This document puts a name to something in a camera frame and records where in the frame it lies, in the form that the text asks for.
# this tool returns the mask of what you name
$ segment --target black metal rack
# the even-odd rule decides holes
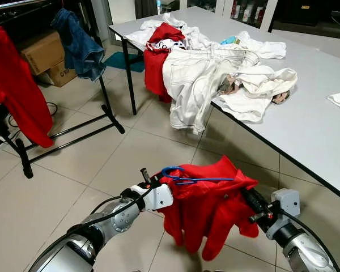
[[[23,0],[23,1],[18,1],[18,2],[11,2],[11,3],[7,3],[7,4],[3,4],[0,5],[0,10],[3,9],[7,9],[7,8],[12,8],[12,7],[18,7],[18,6],[22,6],[22,5],[28,5],[28,4],[32,4],[32,3],[39,3],[39,2],[48,2],[49,0]],[[95,19],[95,14],[94,14],[94,10],[92,7],[92,4],[90,2],[90,0],[81,0],[78,2],[79,5],[79,10],[81,11],[81,16],[84,22],[87,22],[87,24],[85,25],[85,31],[93,37],[93,39],[100,45],[102,46],[102,42],[100,40],[100,38],[98,37],[98,28],[97,28],[97,24],[96,24],[96,19]],[[36,143],[31,143],[29,146],[24,146],[24,143],[21,139],[16,139],[15,143],[10,139],[9,135],[9,128],[7,127],[7,125],[5,124],[5,117],[7,116],[8,112],[7,109],[5,108],[5,106],[0,105],[0,136],[2,136],[5,141],[19,154],[21,160],[22,160],[22,165],[23,165],[23,170],[24,170],[24,174],[27,178],[31,178],[33,177],[33,172],[32,172],[32,168],[31,168],[31,163],[36,162],[37,160],[46,157],[58,150],[61,150],[63,148],[69,147],[71,145],[74,145],[75,143],[78,143],[84,139],[87,139],[93,135],[96,135],[104,130],[107,130],[109,128],[112,128],[113,126],[115,126],[117,128],[117,130],[123,134],[125,133],[125,129],[124,127],[116,120],[116,118],[114,117],[113,113],[112,113],[112,109],[111,109],[111,105],[109,103],[109,99],[108,99],[108,95],[105,89],[105,85],[103,82],[103,78],[102,76],[99,77],[99,82],[101,85],[101,90],[102,90],[102,94],[104,96],[104,100],[105,100],[105,104],[101,106],[104,114],[97,116],[91,120],[88,120],[84,123],[81,123],[77,126],[71,127],[69,129],[66,129],[64,131],[61,131],[57,134],[51,135],[50,138],[51,139],[55,139],[59,136],[65,135],[69,132],[72,132],[76,129],[82,128],[86,125],[89,125],[93,122],[96,122],[104,117],[108,117],[111,120],[111,124],[103,126],[95,131],[92,131],[84,136],[81,136],[77,139],[74,139],[68,143],[65,143],[61,146],[58,146],[50,151],[47,151],[39,156],[36,156],[32,159],[28,158],[27,155],[27,150],[30,150],[34,147],[36,147],[38,144]]]

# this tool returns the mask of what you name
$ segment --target red jacket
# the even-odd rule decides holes
[[[193,178],[226,177],[234,178],[234,181],[199,181],[190,185],[175,185],[172,178],[163,177],[160,180],[171,188],[174,203],[158,211],[165,215],[164,228],[174,237],[177,245],[185,244],[186,249],[194,253],[206,236],[202,257],[209,261],[218,255],[234,224],[238,226],[240,234],[258,236],[258,226],[248,220],[254,212],[245,203],[239,190],[254,187],[256,180],[244,176],[226,156],[213,165],[187,164],[181,167],[184,172],[176,170],[171,175]]]
[[[168,48],[155,49],[151,47],[152,43],[158,43],[164,39],[172,39],[173,41],[180,41],[185,39],[185,36],[180,30],[172,27],[167,23],[162,23],[151,36],[147,42],[147,49],[145,50],[144,64],[145,64],[145,85],[154,94],[159,95],[160,100],[166,103],[171,102],[171,97],[168,95],[164,80],[163,80],[163,64],[168,56]]]
[[[0,104],[4,103],[20,130],[43,147],[53,141],[47,136],[53,121],[45,99],[32,79],[28,64],[0,27]]]

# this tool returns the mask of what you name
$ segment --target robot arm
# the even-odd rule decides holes
[[[145,182],[127,188],[118,201],[70,228],[39,256],[29,272],[93,272],[100,250],[113,236],[127,231],[141,211],[172,205],[169,187],[159,182],[161,174],[149,178],[145,168],[141,172]],[[243,189],[242,194],[256,213],[250,220],[283,248],[294,272],[339,272],[339,268],[333,265],[331,254],[328,256],[316,241],[303,229],[297,229],[282,213],[287,210],[295,216],[299,214],[299,208],[294,207],[299,207],[298,193],[295,192],[277,191],[271,204],[254,189]]]

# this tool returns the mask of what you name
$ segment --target blue cloth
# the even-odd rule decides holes
[[[232,37],[225,39],[220,44],[233,44],[235,41],[236,41],[236,37],[232,36]]]
[[[129,59],[132,60],[137,58],[135,54],[129,54]],[[119,68],[119,69],[126,69],[125,57],[123,52],[115,52],[113,53],[108,59],[104,61],[104,64],[107,66]],[[131,71],[141,73],[145,69],[145,65],[143,61],[135,62],[130,65]]]
[[[61,37],[66,68],[74,69],[80,78],[97,80],[106,68],[101,62],[104,49],[80,27],[77,16],[72,11],[62,8],[51,26]]]

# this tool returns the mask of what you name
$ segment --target denim jacket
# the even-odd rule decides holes
[[[105,65],[101,62],[104,49],[80,27],[77,16],[72,11],[62,8],[51,26],[61,37],[66,68],[75,69],[80,78],[97,80],[105,70]]]

